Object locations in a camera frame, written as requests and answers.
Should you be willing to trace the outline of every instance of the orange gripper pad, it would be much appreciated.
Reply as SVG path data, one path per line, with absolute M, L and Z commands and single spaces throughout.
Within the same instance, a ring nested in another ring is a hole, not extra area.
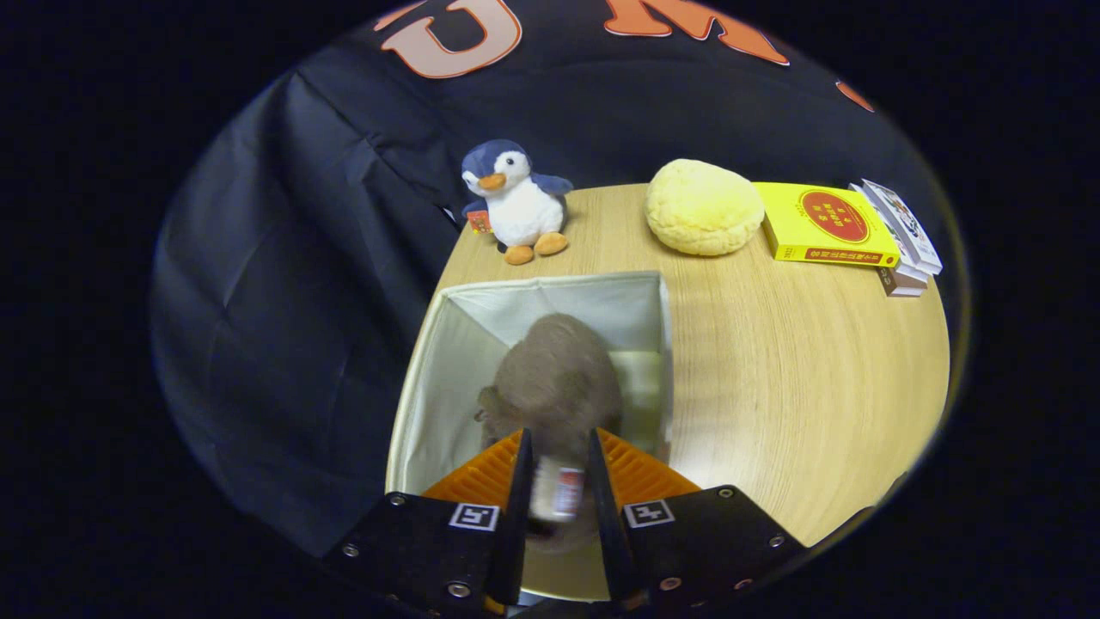
M 512 473 L 522 435 L 524 431 L 519 430 L 502 439 L 440 479 L 421 496 L 455 504 L 497 506 L 501 511 L 507 510 L 508 496 L 512 494 Z
M 701 488 L 618 436 L 597 429 L 607 463 L 607 477 L 615 494 L 618 510 L 630 504 L 656 501 L 668 497 L 698 493 Z

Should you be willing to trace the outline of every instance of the book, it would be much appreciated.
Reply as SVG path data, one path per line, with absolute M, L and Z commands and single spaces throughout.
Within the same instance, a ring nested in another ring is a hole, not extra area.
M 916 257 L 913 256 L 912 253 L 910 253 L 909 246 L 905 244 L 905 241 L 902 240 L 901 233 L 898 230 L 895 230 L 893 225 L 890 224 L 890 220 L 887 218 L 886 214 L 882 213 L 884 207 L 879 206 L 875 200 L 867 197 L 867 191 L 859 185 L 851 184 L 848 185 L 848 188 L 850 188 L 854 191 L 859 191 L 864 194 L 864 197 L 867 198 L 867 201 L 875 207 L 875 211 L 879 214 L 879 218 L 882 219 L 882 224 L 886 225 L 887 230 L 890 232 L 890 235 L 893 236 L 894 244 L 898 245 L 898 253 L 901 254 L 898 257 L 898 264 L 894 266 L 894 270 L 903 275 L 909 275 L 910 277 L 914 277 L 922 281 L 927 281 L 928 274 L 917 267 L 917 264 L 920 262 L 916 259 Z
M 884 266 L 879 266 L 878 270 L 887 296 L 921 296 L 924 290 L 928 289 L 927 279 L 921 280 L 916 277 L 910 277 Z
M 916 268 L 938 275 L 944 264 L 939 261 L 936 247 L 932 245 L 932 240 L 924 231 L 916 215 L 905 205 L 893 189 L 864 178 L 864 195 L 877 208 L 882 219 L 888 221 L 897 231 L 905 244 L 905 248 L 915 259 Z
M 763 229 L 776 259 L 898 264 L 898 243 L 861 192 L 792 183 L 752 185 L 763 200 Z

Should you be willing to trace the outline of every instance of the fabric storage bin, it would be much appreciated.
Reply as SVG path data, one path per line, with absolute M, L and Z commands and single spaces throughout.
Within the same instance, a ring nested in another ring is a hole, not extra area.
M 659 272 L 483 281 L 439 290 L 428 308 L 394 421 L 387 493 L 422 494 L 480 453 L 479 393 L 528 329 L 556 312 L 603 339 L 623 390 L 620 436 L 667 462 L 671 318 Z M 598 542 L 565 555 L 528 550 L 522 588 L 563 599 L 606 598 Z

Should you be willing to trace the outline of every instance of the wooden table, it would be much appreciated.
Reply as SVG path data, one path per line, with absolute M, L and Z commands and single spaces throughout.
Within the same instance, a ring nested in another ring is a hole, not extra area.
M 804 545 L 879 501 L 944 412 L 947 324 L 935 281 L 887 297 L 867 266 L 779 262 L 763 230 L 718 257 L 649 231 L 646 185 L 576 190 L 570 246 L 512 266 L 466 225 L 437 288 L 535 276 L 659 269 L 672 316 L 669 465 L 733 484 Z

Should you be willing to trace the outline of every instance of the black cloth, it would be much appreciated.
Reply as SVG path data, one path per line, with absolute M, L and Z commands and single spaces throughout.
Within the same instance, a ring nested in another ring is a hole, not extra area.
M 947 198 L 836 75 L 774 38 L 789 66 L 732 49 L 717 25 L 706 41 L 675 25 L 618 36 L 604 2 L 509 0 L 519 44 L 454 78 L 381 49 L 426 15 L 449 48 L 475 44 L 481 27 L 448 4 L 364 24 L 287 71 L 211 144 L 164 221 L 157 373 L 187 444 L 242 511 L 316 556 L 381 496 L 406 365 L 461 229 L 452 217 L 472 199 L 459 165 L 488 139 L 517 141 L 536 170 L 578 188 L 647 181 L 676 157 L 752 180 L 883 183 L 941 250 L 957 333 Z

